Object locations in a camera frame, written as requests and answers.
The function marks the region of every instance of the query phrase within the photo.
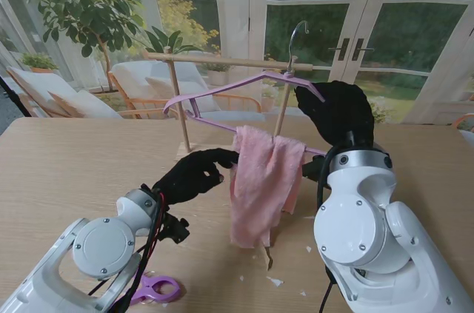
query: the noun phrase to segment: pink cloth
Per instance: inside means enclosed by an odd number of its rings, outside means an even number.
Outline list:
[[[249,126],[237,128],[233,146],[240,156],[231,170],[230,239],[242,248],[259,241],[270,246],[270,229],[281,211],[295,209],[306,146]]]

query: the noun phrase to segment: black cable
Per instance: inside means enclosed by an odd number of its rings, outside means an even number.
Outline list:
[[[326,157],[324,158],[324,163],[321,168],[321,172],[319,173],[318,190],[316,193],[316,211],[318,211],[319,207],[321,207],[321,205],[323,204],[323,190],[327,182],[329,166],[340,149],[341,146],[335,145],[329,150],[329,152],[327,152]]]
[[[143,252],[143,250],[145,249],[145,245],[143,245],[140,249],[138,249],[135,253],[140,253],[140,252]],[[96,293],[107,281],[109,280],[106,279],[106,280],[102,280],[96,287],[94,287],[93,289],[90,290],[90,292],[87,294],[89,296],[92,296],[94,293]]]
[[[319,307],[319,313],[323,313],[324,306],[326,306],[327,298],[329,297],[329,293],[331,293],[331,288],[333,287],[333,283],[329,282],[329,286],[327,287],[326,294],[321,302],[321,306]]]
[[[135,274],[135,278],[133,279],[132,286],[127,290],[127,293],[120,297],[109,309],[109,313],[125,313],[130,306],[130,301],[132,300],[132,296],[135,294],[138,286],[140,285],[140,279],[141,276],[143,275],[145,268],[147,267],[148,264],[148,255],[150,253],[150,249],[153,245],[153,241],[155,240],[156,236],[156,230],[157,230],[157,225],[161,225],[161,223],[158,223],[161,211],[164,210],[162,201],[158,203],[156,206],[154,216],[153,216],[153,222],[150,227],[150,232],[148,233],[148,239],[147,242],[144,245],[144,253],[141,257],[140,263],[138,264],[138,269]]]

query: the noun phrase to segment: light wood tabletop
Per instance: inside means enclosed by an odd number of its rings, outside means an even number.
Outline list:
[[[230,132],[187,125],[191,143],[231,144]],[[254,125],[271,132],[274,122]],[[306,118],[286,117],[282,135],[328,149]],[[474,152],[450,127],[382,125],[375,139],[393,159],[393,199],[416,213],[474,297]],[[153,185],[174,165],[181,142],[177,121],[15,121],[0,136],[0,302],[75,219],[114,216],[118,197]],[[140,304],[130,312],[317,312],[328,279],[313,237],[316,184],[303,180],[294,215],[278,227],[267,272],[258,250],[230,244],[229,174],[221,171],[221,186],[173,206],[170,212],[190,222],[191,234],[179,245],[159,243],[147,268],[174,277],[186,294],[166,307]],[[85,292],[96,284],[70,258],[60,272]],[[284,282],[277,287],[267,276]],[[333,289],[324,312],[349,311]]]

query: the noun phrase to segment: purple clip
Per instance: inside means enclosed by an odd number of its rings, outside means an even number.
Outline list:
[[[169,276],[148,277],[142,275],[140,283],[141,288],[133,295],[130,305],[140,303],[147,298],[158,303],[169,303],[174,301],[181,294],[181,287],[179,287],[178,283]],[[162,295],[161,293],[158,293],[157,290],[165,283],[171,284],[175,289],[167,295]]]

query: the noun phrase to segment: wooden rod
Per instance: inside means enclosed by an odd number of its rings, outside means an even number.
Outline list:
[[[144,57],[162,61],[191,61],[193,63],[211,63],[220,65],[236,65],[241,67],[264,67],[267,69],[286,70],[288,63],[283,61],[265,61],[250,59],[216,58],[214,56],[185,55],[185,54],[162,54],[145,52]],[[294,70],[312,71],[312,64],[294,64]]]
[[[283,124],[284,113],[287,109],[288,98],[290,96],[290,84],[285,84],[283,89],[283,100],[280,106],[280,113],[278,114],[278,119],[276,120],[275,132],[273,136],[276,137],[280,135],[281,125]]]
[[[170,47],[165,47],[164,52],[166,53],[164,55],[172,55]],[[166,62],[170,69],[171,83],[173,84],[175,96],[178,96],[179,86],[178,86],[178,78],[176,77],[175,63],[173,62],[172,59],[167,60]],[[179,112],[179,120],[181,122],[181,128],[183,129],[184,146],[186,147],[187,152],[190,153],[191,152],[190,139],[187,136],[186,118],[184,117],[184,110],[183,110],[183,105],[181,104],[181,102],[178,102],[178,112]]]

